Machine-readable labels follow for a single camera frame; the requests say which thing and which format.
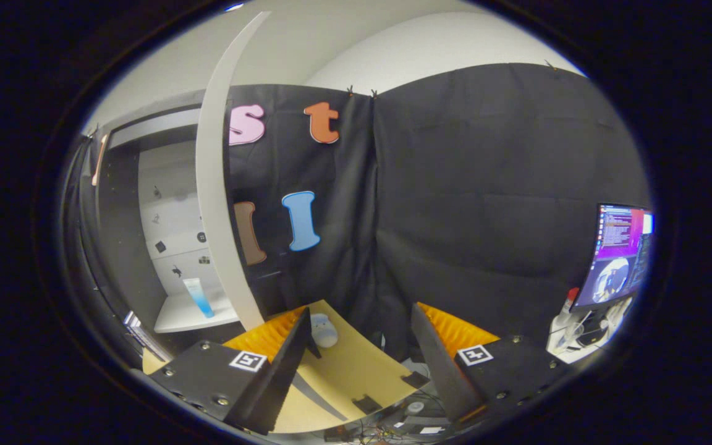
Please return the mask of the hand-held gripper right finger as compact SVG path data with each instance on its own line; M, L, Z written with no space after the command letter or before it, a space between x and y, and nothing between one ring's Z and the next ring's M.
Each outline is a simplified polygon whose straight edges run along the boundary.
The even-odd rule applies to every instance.
M410 323L453 423L503 422L573 373L522 337L499 337L423 302L413 304Z

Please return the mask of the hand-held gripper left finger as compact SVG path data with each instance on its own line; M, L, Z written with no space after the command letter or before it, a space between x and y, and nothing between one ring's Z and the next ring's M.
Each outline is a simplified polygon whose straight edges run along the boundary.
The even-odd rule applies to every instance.
M226 344L198 341L149 377L218 422L268 434L312 342L310 310L299 307Z

